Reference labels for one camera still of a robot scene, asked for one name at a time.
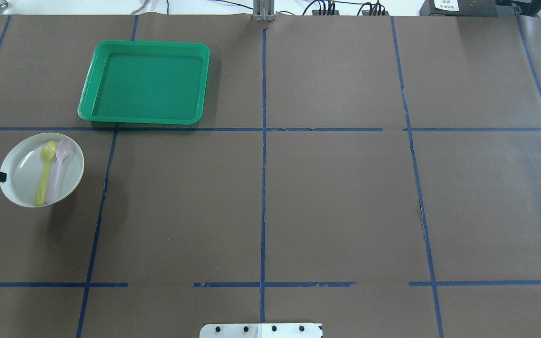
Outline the white round plate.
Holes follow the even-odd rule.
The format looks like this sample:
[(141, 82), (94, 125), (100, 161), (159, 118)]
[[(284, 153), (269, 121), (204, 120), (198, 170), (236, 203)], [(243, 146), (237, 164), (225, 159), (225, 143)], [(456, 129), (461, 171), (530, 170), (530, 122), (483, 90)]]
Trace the white round plate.
[(40, 157), (41, 148), (48, 141), (55, 141), (58, 144), (64, 137), (70, 139), (72, 150), (62, 164), (62, 185), (59, 197), (49, 205), (62, 201), (77, 188), (85, 170), (84, 155), (78, 143), (61, 133), (39, 133), (17, 144), (3, 161), (0, 170), (7, 173), (7, 181), (1, 183), (0, 187), (10, 201), (24, 207), (41, 207), (34, 205), (43, 167)]

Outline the yellow plastic spoon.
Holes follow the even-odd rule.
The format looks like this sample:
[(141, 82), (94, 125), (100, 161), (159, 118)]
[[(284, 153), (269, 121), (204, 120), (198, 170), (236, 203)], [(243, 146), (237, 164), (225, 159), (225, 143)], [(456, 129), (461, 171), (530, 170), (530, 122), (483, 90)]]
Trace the yellow plastic spoon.
[(47, 187), (49, 182), (49, 176), (51, 173), (51, 165), (56, 156), (57, 143), (55, 141), (48, 141), (43, 145), (40, 152), (42, 160), (42, 170), (39, 176), (39, 182), (36, 189), (36, 195), (34, 197), (35, 206), (45, 205), (45, 198), (47, 193)]

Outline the pink plastic spoon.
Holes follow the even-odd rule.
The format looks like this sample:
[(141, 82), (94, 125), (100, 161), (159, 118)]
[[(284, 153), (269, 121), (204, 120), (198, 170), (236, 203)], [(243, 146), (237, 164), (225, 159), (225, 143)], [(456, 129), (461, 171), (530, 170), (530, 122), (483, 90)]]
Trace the pink plastic spoon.
[(52, 173), (47, 186), (45, 203), (52, 204), (55, 202), (60, 194), (60, 187), (62, 185), (62, 164), (64, 160), (71, 154), (72, 145), (70, 139), (64, 137), (59, 141), (56, 147), (56, 153), (54, 155), (55, 161), (52, 166)]

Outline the white metal mounting plate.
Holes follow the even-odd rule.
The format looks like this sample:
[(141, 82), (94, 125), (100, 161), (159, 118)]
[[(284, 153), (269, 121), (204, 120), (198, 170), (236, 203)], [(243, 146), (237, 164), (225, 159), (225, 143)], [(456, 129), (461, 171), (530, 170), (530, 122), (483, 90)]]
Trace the white metal mounting plate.
[(211, 323), (200, 338), (322, 338), (321, 323)]

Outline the green plastic tray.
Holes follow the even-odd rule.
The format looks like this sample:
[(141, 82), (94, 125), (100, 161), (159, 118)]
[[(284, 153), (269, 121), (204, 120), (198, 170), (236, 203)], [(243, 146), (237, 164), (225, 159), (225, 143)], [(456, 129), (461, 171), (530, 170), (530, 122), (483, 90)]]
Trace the green plastic tray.
[(77, 115), (84, 121), (192, 125), (210, 62), (200, 43), (105, 40), (93, 51)]

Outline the black device with label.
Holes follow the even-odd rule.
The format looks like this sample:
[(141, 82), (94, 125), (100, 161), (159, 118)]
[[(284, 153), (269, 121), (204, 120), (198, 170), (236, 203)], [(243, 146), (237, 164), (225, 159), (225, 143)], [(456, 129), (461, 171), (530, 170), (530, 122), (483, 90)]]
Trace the black device with label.
[(420, 16), (511, 17), (517, 15), (513, 6), (497, 0), (425, 0)]

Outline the grey metal bracket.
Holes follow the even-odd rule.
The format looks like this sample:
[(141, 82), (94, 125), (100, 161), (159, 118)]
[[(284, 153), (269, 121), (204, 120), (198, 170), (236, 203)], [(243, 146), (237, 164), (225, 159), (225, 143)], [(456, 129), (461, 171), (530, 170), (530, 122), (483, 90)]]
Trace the grey metal bracket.
[(254, 0), (253, 1), (253, 21), (274, 21), (277, 12), (275, 10), (275, 0)]

